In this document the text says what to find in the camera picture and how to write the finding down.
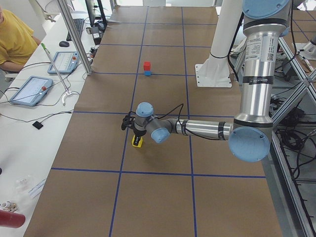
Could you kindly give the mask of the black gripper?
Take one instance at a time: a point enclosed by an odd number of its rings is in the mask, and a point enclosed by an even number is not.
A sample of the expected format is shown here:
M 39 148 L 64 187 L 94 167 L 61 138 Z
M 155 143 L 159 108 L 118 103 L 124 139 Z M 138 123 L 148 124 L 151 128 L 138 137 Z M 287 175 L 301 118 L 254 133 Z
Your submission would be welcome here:
M 142 136 L 144 136 L 146 134 L 146 130 L 139 130 L 137 128 L 133 128 L 133 131 L 134 131 L 134 137 L 133 137 L 133 144 L 134 145 L 141 145 L 142 144 Z

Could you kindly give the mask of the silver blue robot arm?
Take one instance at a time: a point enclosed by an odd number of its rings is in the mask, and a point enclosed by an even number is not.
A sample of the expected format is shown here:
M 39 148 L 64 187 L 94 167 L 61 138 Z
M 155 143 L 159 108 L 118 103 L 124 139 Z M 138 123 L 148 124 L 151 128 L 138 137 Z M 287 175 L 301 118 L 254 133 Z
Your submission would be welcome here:
M 234 121 L 214 122 L 191 119 L 163 119 L 150 103 L 140 103 L 133 118 L 122 127 L 133 130 L 132 145 L 140 147 L 149 134 L 156 143 L 172 133 L 208 140 L 227 140 L 232 154 L 240 160 L 257 162 L 270 150 L 273 122 L 269 117 L 278 39 L 288 30 L 292 10 L 288 0 L 245 0 L 243 32 L 246 36 L 244 75 L 240 111 Z

